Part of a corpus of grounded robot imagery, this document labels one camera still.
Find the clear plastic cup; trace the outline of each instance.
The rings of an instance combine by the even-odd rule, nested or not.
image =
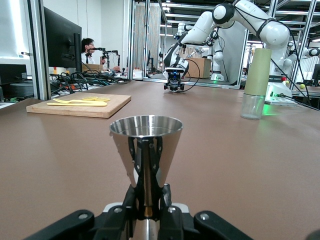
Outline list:
[[[243,94],[241,117],[245,119],[259,120],[265,105],[266,96]]]

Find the ceiling light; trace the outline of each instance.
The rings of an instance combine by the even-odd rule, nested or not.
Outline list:
[[[262,44],[261,41],[246,41],[247,43],[251,43],[251,44]]]

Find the cardboard box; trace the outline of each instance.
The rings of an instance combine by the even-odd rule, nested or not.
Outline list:
[[[190,74],[191,78],[199,77],[199,69],[200,69],[200,78],[207,79],[210,77],[210,69],[211,69],[211,61],[208,58],[187,58],[189,62],[189,70],[188,73],[184,77],[188,77]]]
[[[95,71],[98,71],[99,73],[101,73],[101,71],[103,70],[103,65],[100,64],[86,64],[90,69]],[[90,69],[87,68],[87,66],[82,64],[82,72],[84,71],[89,71]]]

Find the desk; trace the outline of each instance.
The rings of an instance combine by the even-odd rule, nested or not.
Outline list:
[[[301,89],[299,85],[296,85],[301,92],[303,92],[303,94],[306,96],[307,95],[307,91],[306,89]],[[309,96],[311,98],[320,98],[320,87],[318,86],[306,86],[309,92]],[[299,90],[297,90],[296,87],[293,88],[292,90],[292,96],[293,97],[303,97],[304,95],[300,92]]]
[[[132,95],[109,119],[0,109],[1,239],[24,238],[79,210],[97,216],[129,186],[109,125],[135,115],[184,124],[167,182],[191,214],[210,210],[256,240],[303,240],[320,229],[320,113],[266,105],[240,117],[242,90],[133,81],[89,90]]]

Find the robot gripper camera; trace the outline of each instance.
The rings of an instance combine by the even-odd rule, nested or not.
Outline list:
[[[185,85],[181,83],[181,74],[185,71],[178,67],[167,67],[165,71],[168,82],[164,84],[164,90],[170,90],[172,92],[183,91]]]

